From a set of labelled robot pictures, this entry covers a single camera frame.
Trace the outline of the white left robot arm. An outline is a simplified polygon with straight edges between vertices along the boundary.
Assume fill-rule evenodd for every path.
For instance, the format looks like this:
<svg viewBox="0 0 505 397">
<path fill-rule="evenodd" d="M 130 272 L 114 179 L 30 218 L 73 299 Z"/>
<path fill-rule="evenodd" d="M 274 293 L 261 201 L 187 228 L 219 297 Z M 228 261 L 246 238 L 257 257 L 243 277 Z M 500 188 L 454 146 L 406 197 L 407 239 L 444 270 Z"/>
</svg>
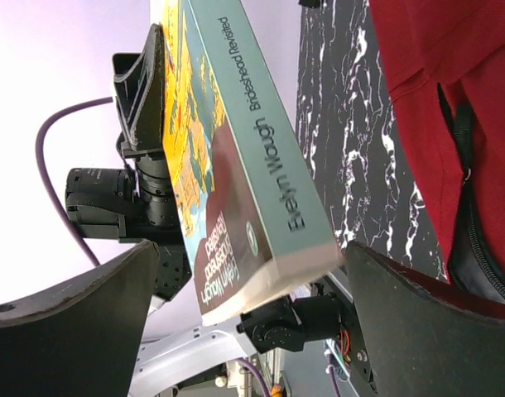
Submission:
<svg viewBox="0 0 505 397">
<path fill-rule="evenodd" d="M 71 170 L 65 208 L 79 238 L 155 242 L 161 254 L 156 296 L 170 301 L 192 270 L 162 144 L 164 55 L 158 25 L 150 27 L 141 52 L 114 55 L 113 103 L 122 126 L 116 149 L 123 167 Z M 300 352 L 307 342 L 336 337 L 339 315 L 334 294 L 287 296 L 215 326 L 143 342 L 129 393 L 154 396 L 173 386 L 196 385 L 230 361 L 244 363 L 277 347 Z"/>
</svg>

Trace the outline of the red student backpack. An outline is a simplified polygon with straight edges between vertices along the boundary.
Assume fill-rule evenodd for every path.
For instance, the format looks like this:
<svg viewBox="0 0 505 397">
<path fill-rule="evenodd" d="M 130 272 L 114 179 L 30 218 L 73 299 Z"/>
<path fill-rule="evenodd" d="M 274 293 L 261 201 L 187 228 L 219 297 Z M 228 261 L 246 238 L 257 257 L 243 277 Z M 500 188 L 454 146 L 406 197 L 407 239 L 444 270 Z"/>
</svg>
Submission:
<svg viewBox="0 0 505 397">
<path fill-rule="evenodd" d="M 505 1 L 372 1 L 370 10 L 445 273 L 505 304 Z"/>
</svg>

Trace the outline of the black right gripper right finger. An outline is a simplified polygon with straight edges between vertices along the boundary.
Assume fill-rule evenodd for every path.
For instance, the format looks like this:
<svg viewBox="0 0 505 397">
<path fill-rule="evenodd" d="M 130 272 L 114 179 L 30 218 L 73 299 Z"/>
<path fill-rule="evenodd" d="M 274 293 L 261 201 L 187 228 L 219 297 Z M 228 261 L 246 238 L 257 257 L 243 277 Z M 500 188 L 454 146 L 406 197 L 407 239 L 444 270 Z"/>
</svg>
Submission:
<svg viewBox="0 0 505 397">
<path fill-rule="evenodd" d="M 505 304 L 345 250 L 349 286 L 381 396 L 505 396 Z"/>
</svg>

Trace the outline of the brown paperback book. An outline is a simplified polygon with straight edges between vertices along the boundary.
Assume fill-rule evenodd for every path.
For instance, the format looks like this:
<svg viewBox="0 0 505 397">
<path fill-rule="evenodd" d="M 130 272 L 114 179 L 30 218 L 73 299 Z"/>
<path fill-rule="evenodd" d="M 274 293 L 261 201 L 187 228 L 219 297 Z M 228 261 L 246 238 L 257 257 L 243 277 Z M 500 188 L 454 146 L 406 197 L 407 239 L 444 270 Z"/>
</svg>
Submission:
<svg viewBox="0 0 505 397">
<path fill-rule="evenodd" d="M 291 293 L 341 252 L 239 1 L 153 1 L 162 145 L 203 324 Z"/>
</svg>

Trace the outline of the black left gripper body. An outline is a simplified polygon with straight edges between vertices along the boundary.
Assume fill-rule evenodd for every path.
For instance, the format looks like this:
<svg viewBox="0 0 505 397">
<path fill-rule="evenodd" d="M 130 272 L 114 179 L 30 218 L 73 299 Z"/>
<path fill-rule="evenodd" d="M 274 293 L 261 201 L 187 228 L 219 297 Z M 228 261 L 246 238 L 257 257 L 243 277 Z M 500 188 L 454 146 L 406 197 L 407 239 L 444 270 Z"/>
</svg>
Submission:
<svg viewBox="0 0 505 397">
<path fill-rule="evenodd" d="M 136 151 L 116 141 L 121 169 L 73 168 L 65 209 L 84 238 L 181 242 L 180 221 L 163 151 Z"/>
</svg>

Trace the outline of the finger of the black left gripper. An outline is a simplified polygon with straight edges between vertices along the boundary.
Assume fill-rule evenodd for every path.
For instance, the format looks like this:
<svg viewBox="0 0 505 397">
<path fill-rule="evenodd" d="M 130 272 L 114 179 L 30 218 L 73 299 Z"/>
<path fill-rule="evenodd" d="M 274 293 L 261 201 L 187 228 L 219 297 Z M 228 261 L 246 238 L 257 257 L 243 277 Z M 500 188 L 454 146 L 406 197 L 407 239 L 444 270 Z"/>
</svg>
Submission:
<svg viewBox="0 0 505 397">
<path fill-rule="evenodd" d="M 113 89 L 118 118 L 134 155 L 162 151 L 165 97 L 165 41 L 152 24 L 140 53 L 113 55 Z"/>
</svg>

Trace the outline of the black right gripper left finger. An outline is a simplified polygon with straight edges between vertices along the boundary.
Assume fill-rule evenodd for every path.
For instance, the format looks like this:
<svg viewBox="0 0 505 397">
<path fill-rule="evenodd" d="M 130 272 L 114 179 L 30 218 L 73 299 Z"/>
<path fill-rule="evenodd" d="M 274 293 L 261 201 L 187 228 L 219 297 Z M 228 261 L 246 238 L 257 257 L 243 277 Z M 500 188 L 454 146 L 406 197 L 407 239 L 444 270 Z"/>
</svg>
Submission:
<svg viewBox="0 0 505 397">
<path fill-rule="evenodd" d="M 0 304 L 0 396 L 126 396 L 158 265 L 157 245 L 144 241 Z"/>
</svg>

